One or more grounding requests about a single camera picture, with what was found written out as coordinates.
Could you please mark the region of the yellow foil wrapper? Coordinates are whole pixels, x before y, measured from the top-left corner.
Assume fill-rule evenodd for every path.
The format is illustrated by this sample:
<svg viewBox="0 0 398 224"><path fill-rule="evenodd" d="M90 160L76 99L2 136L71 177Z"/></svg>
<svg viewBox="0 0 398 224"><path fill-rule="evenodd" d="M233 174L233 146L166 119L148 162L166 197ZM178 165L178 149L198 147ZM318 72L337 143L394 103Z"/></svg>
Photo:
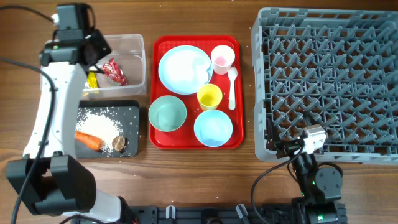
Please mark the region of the yellow foil wrapper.
<svg viewBox="0 0 398 224"><path fill-rule="evenodd" d="M96 75L95 75L94 72L90 72L88 74L87 83L88 83L89 88L91 90L93 90L94 94L98 94L99 93L99 91L98 91L98 82L97 82Z"/></svg>

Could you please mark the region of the red foil wrapper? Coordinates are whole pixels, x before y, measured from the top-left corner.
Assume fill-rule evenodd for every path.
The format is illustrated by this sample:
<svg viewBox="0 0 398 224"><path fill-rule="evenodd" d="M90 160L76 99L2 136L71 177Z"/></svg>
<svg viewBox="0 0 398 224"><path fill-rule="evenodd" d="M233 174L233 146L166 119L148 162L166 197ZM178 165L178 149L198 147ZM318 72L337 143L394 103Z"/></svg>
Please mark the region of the red foil wrapper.
<svg viewBox="0 0 398 224"><path fill-rule="evenodd" d="M123 86L127 84L127 78L120 69L115 59L111 58L108 63L102 65L105 76L108 77L114 84Z"/></svg>

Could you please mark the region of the light blue bowl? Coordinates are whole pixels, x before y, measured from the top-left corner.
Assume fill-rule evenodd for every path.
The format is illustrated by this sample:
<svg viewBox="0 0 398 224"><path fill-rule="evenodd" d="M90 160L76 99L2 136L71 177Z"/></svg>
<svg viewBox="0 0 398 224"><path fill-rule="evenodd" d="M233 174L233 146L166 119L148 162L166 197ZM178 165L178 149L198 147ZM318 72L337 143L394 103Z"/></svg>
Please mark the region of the light blue bowl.
<svg viewBox="0 0 398 224"><path fill-rule="evenodd" d="M195 137L207 147L225 145L233 135L233 123L220 110L207 110L198 115L193 126Z"/></svg>

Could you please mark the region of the white rice pile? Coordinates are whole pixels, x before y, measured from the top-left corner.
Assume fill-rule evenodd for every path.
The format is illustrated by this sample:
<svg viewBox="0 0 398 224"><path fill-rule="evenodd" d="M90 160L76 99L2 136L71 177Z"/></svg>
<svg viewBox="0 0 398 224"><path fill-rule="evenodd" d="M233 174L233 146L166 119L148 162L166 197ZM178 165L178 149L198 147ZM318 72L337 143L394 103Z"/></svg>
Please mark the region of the white rice pile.
<svg viewBox="0 0 398 224"><path fill-rule="evenodd" d="M94 151L82 142L75 140L76 154L79 158L132 157L137 154L139 142L139 108L84 107L78 110L75 131L96 136L103 141L100 151ZM123 135L126 145L123 151L115 151L112 141Z"/></svg>

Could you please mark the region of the yellow plastic cup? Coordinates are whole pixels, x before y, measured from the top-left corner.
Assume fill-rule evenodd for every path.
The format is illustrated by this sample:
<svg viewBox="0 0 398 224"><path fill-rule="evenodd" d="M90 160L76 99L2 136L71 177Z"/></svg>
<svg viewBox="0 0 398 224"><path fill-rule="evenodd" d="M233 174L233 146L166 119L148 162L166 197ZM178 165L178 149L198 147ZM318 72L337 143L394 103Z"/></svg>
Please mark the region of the yellow plastic cup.
<svg viewBox="0 0 398 224"><path fill-rule="evenodd" d="M200 108L204 111L215 110L221 103L223 93L221 89L214 84L203 85L197 92L197 100Z"/></svg>

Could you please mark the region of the orange carrot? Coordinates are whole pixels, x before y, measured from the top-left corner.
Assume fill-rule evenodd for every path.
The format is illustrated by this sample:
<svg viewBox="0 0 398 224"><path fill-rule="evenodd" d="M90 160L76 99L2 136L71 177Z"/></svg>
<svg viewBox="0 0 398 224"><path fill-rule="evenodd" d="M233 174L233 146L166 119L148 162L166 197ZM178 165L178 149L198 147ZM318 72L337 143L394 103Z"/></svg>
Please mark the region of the orange carrot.
<svg viewBox="0 0 398 224"><path fill-rule="evenodd" d="M75 131L75 140L82 142L94 151L100 151L103 147L103 141L100 138L80 131Z"/></svg>

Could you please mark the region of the green bowl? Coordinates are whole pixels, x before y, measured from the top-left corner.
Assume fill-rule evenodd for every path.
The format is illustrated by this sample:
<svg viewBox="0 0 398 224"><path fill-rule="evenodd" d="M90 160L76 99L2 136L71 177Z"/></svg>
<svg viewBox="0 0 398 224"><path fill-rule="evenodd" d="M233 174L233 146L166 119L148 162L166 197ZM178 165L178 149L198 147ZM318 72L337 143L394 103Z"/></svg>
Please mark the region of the green bowl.
<svg viewBox="0 0 398 224"><path fill-rule="evenodd" d="M187 108L176 96L161 96L150 105L148 118L151 125L158 131L172 132L184 124Z"/></svg>

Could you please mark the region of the brown mushroom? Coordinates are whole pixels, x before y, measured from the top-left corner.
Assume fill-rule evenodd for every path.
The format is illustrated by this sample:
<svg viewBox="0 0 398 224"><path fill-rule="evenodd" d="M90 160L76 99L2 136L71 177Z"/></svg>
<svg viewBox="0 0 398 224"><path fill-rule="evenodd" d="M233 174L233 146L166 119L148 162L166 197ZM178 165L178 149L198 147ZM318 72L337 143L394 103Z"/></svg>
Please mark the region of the brown mushroom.
<svg viewBox="0 0 398 224"><path fill-rule="evenodd" d="M124 150L126 140L123 135L116 136L112 141L112 147L115 151L121 152Z"/></svg>

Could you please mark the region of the pink plastic cup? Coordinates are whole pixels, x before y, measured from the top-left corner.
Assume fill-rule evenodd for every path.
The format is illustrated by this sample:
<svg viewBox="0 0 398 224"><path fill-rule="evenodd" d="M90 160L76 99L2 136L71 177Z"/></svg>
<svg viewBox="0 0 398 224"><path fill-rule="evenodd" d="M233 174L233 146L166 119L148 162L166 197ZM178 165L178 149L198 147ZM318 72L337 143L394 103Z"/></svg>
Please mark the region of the pink plastic cup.
<svg viewBox="0 0 398 224"><path fill-rule="evenodd" d="M211 62L216 74L224 75L231 68L235 60L234 50L227 45L216 46L211 51Z"/></svg>

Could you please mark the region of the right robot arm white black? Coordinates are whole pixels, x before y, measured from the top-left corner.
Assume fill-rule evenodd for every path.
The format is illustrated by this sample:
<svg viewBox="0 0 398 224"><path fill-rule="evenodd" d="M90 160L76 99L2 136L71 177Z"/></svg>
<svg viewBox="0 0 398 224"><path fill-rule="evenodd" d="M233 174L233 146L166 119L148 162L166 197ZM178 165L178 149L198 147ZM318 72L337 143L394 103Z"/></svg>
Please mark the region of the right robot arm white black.
<svg viewBox="0 0 398 224"><path fill-rule="evenodd" d="M331 162L318 163L313 154L303 151L303 141L278 141L277 157L288 157L294 168L302 196L292 199L297 223L347 223L341 199L343 172Z"/></svg>

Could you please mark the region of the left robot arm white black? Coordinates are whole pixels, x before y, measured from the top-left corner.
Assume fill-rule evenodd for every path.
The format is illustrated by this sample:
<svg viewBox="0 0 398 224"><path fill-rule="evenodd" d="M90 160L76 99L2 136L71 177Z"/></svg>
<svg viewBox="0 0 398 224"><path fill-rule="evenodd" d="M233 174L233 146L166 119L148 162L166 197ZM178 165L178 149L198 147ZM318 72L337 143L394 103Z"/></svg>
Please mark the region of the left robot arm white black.
<svg viewBox="0 0 398 224"><path fill-rule="evenodd" d="M124 223L131 217L125 201L99 190L75 152L75 124L89 69L111 49L88 4L58 5L54 23L57 29L37 69L44 82L34 130L22 158L7 163L16 205L33 215Z"/></svg>

